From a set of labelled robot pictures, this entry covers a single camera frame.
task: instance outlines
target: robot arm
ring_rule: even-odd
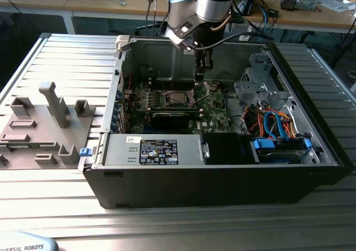
[[[178,48],[211,45],[224,34],[232,0],[171,0],[166,36]]]

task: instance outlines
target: black cable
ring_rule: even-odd
[[[171,0],[168,0],[168,11],[167,11],[166,15],[164,16],[164,18],[163,18],[163,20],[162,20],[162,23],[161,23],[160,28],[159,28],[159,30],[158,30],[158,33],[159,33],[158,36],[159,36],[160,34],[162,34],[163,24],[164,24],[164,22],[166,21],[168,15],[169,15],[169,13],[170,13],[170,11],[171,11]]]
[[[260,37],[260,38],[265,38],[266,40],[273,40],[272,37],[266,35],[266,34],[261,34],[261,33],[255,33],[255,32],[243,32],[243,33],[237,33],[237,34],[233,34],[229,37],[226,37],[226,38],[223,38],[221,41],[218,41],[212,45],[209,45],[209,46],[205,46],[205,47],[194,47],[193,46],[193,50],[197,50],[197,51],[204,51],[204,50],[208,50],[208,49],[211,49],[211,48],[214,48],[232,38],[236,38],[236,37],[240,37],[240,36],[256,36],[256,37]]]
[[[238,5],[236,4],[236,2],[235,2],[234,0],[233,0],[233,5],[234,5],[234,7],[236,8],[236,10],[237,10],[237,12],[239,13],[239,15],[244,16],[244,14],[241,13],[241,11],[240,11]],[[247,22],[249,23],[250,26],[252,26],[252,28],[253,28],[254,30],[256,30],[257,32],[259,32],[261,35],[265,35],[265,36],[269,37],[266,33],[264,33],[262,30],[260,30],[260,29],[259,29],[257,26],[255,26],[254,24],[252,24],[249,20],[247,20]]]
[[[269,10],[269,7],[267,5],[267,3],[265,3],[264,0],[261,0],[262,1],[262,4],[263,4],[263,8],[265,9],[265,11],[267,12]]]
[[[149,17],[150,8],[151,8],[151,3],[149,2],[149,6],[147,8],[147,13],[146,13],[146,17],[145,17],[145,36],[147,36],[147,19]]]
[[[345,47],[345,50],[342,50],[342,45],[345,43],[347,37],[350,35],[350,32],[351,30],[353,29],[354,25],[356,23],[356,17],[355,17],[355,20],[354,22],[352,23],[349,31],[347,32],[346,36],[344,37],[344,40],[341,42],[339,48],[336,50],[335,54],[334,54],[334,57],[332,59],[332,62],[331,62],[331,67],[333,68],[337,62],[341,59],[342,55],[344,55],[345,51],[346,51],[346,48],[348,48],[349,44],[347,44],[347,46]]]
[[[155,23],[156,23],[156,12],[157,12],[157,0],[155,0],[155,11],[154,11],[154,22],[152,28],[152,36],[155,36]]]
[[[41,34],[41,31],[16,7],[15,4],[12,3],[12,1],[10,1],[10,0],[7,0],[7,1],[12,5],[13,8],[16,9],[16,11],[17,11],[19,14],[21,14],[21,15],[23,16],[24,19],[26,19],[26,21],[27,21],[28,23],[30,23],[30,25],[31,25],[39,34]]]
[[[231,77],[232,80],[235,81],[235,78],[234,78],[229,72],[227,72],[227,71],[219,71],[218,73],[216,73],[216,74],[212,77],[212,80],[215,81],[216,76],[217,76],[218,74],[222,74],[222,73],[227,74],[229,77]]]
[[[262,7],[262,8],[264,9],[264,11],[266,12],[266,10],[265,10],[265,8],[264,8],[263,6],[261,6],[261,5],[258,4],[258,3],[257,3],[257,5],[260,6],[260,7]],[[262,21],[261,21],[260,24],[258,25],[258,29],[259,29],[259,30],[261,29],[262,23],[264,23],[264,21],[265,21],[265,17],[264,17],[264,15],[263,15],[263,12],[262,12],[261,16],[262,16]],[[248,39],[248,41],[252,41],[253,38],[254,38],[254,37],[250,37],[250,38]]]
[[[337,42],[340,42],[340,38],[339,37],[337,37],[337,36],[335,36],[333,33],[331,33],[331,32],[329,32],[329,34],[330,34],[330,36],[334,39],[334,40],[336,40]]]
[[[277,22],[277,17],[276,18],[272,17],[272,20],[273,20],[273,24],[271,24],[270,27],[267,28],[265,31],[265,32],[267,32],[268,30],[270,30],[272,28],[271,32],[269,33],[270,36],[272,36],[273,30],[274,30],[274,24]]]

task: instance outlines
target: table leg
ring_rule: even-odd
[[[348,40],[347,44],[345,45],[345,47],[340,48],[339,52],[337,52],[331,62],[331,67],[334,68],[336,66],[336,64],[340,61],[340,59],[344,56],[344,54],[346,53],[346,51],[349,49],[349,47],[352,45],[352,43],[354,42],[356,38],[356,32],[353,33],[352,37]]]
[[[303,35],[299,38],[298,43],[304,43],[306,37],[311,33],[312,31],[304,31]]]
[[[6,24],[8,24],[9,26],[13,26],[13,21],[11,19],[11,14],[9,13],[0,13],[0,18],[3,19]]]
[[[67,33],[68,34],[75,34],[76,31],[75,31],[74,25],[73,25],[72,12],[64,11],[64,13],[62,14],[62,17],[63,17],[63,20],[64,20],[65,25],[66,25]]]

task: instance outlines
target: warning label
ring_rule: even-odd
[[[141,140],[141,165],[178,165],[177,140]]]

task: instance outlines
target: cable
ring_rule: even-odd
[[[261,1],[262,1],[262,4],[263,4],[263,7],[264,7],[265,9],[267,9],[267,11],[268,11],[268,10],[269,10],[269,7],[268,7],[267,3],[265,3],[264,0],[261,0]]]
[[[128,84],[128,90],[131,88],[131,75],[129,75],[129,78],[130,78],[130,83]]]
[[[260,38],[265,38],[267,40],[273,40],[272,37],[266,35],[266,34],[260,34],[260,33],[255,33],[255,32],[244,32],[244,33],[237,33],[237,34],[233,34],[229,37],[226,37],[226,38],[223,38],[221,41],[218,41],[212,45],[209,45],[209,46],[205,46],[205,47],[194,47],[193,46],[193,50],[197,50],[197,51],[204,51],[204,50],[208,50],[208,49],[211,49],[211,48],[214,48],[232,38],[236,38],[236,37],[240,37],[240,36],[256,36],[256,37],[260,37]]]
[[[234,87],[234,84],[232,84],[231,87],[229,88],[228,96],[226,97],[226,101],[224,102],[224,108],[225,108],[225,109],[228,107],[229,95],[230,95],[230,92],[233,90],[233,87]]]
[[[145,36],[147,36],[147,19],[149,17],[149,13],[150,13],[150,9],[151,9],[151,4],[154,0],[147,0],[149,2],[149,6],[147,8],[147,13],[146,13],[146,17],[145,17]]]
[[[356,81],[355,73],[356,73],[356,71],[354,71],[354,70],[347,72],[348,77],[351,78],[351,81],[353,81],[353,82]]]
[[[277,124],[278,124],[278,130],[279,130],[279,134],[282,138],[288,139],[288,136],[286,135],[285,131],[283,130],[283,126],[282,126],[282,122],[280,121],[279,115],[274,112],[274,111],[269,111],[265,114],[264,118],[263,118],[263,124],[265,127],[265,131],[271,136],[273,137],[274,140],[277,140],[277,137],[269,131],[268,129],[268,125],[267,125],[267,119],[270,115],[275,115],[276,116],[276,120],[277,120]]]
[[[219,71],[218,73],[216,73],[216,74],[212,77],[212,80],[214,81],[215,78],[216,78],[216,76],[217,76],[218,74],[221,74],[221,73],[225,73],[225,74],[229,75],[229,77],[231,77],[231,79],[232,79],[233,81],[235,81],[235,78],[232,76],[232,74],[230,74],[230,73],[227,72],[227,71]]]
[[[159,28],[159,31],[158,31],[158,33],[159,33],[158,36],[162,33],[163,24],[166,21],[170,11],[171,11],[171,0],[168,0],[168,11],[167,11],[166,15],[164,16],[164,18],[163,18],[163,20],[161,22],[161,25],[160,25],[160,28]]]
[[[241,13],[238,5],[236,4],[236,2],[233,0],[233,6],[235,7],[236,11],[239,13],[239,15],[243,16],[243,13]],[[249,23],[250,26],[252,26],[252,28],[254,28],[254,30],[256,30],[257,32],[259,32],[260,34],[262,35],[266,35],[268,36],[267,34],[265,34],[262,30],[260,30],[260,28],[258,28],[257,26],[255,26],[254,24],[252,24],[249,20],[247,20],[247,22]]]
[[[12,6],[13,8],[16,9],[16,11],[17,11],[19,14],[21,14],[21,15],[23,16],[23,18],[25,18],[25,19],[27,20],[28,23],[30,23],[30,25],[31,25],[39,34],[41,34],[41,31],[16,7],[15,4],[12,3],[12,1],[10,1],[10,0],[7,0],[7,1],[11,4],[11,6]]]
[[[150,8],[151,8],[151,3],[149,2],[149,6],[147,8],[147,13],[146,13],[146,17],[145,17],[145,36],[147,36],[147,19],[149,17]]]
[[[157,0],[155,0],[155,12],[154,12],[154,22],[152,27],[152,36],[155,36],[155,23],[156,23],[156,12],[157,12]]]
[[[219,31],[221,30],[227,23],[229,23],[229,21],[232,19],[232,16],[228,16],[223,23],[221,23],[220,25],[218,25],[217,27],[211,27],[210,30],[211,31]]]
[[[263,123],[262,123],[262,121],[261,121],[261,115],[260,115],[260,113],[258,113],[258,116],[257,116],[257,120],[258,120],[258,126],[259,126],[259,128],[260,128],[260,137],[263,137],[263,131],[264,131],[264,129],[263,129]]]
[[[293,128],[293,124],[292,122],[289,122],[290,123],[290,131],[291,131],[291,135],[293,136],[293,138],[296,138],[295,136],[295,132],[294,132],[294,128]]]
[[[261,5],[258,5],[259,7],[260,7],[260,9],[261,9],[261,11],[263,12],[263,16],[264,16],[264,20],[265,20],[265,27],[263,28],[263,32],[265,32],[266,31],[266,28],[267,28],[267,23],[268,23],[268,18],[267,18],[267,14],[266,14],[266,11],[265,11],[265,9],[264,8],[262,8],[262,6]]]

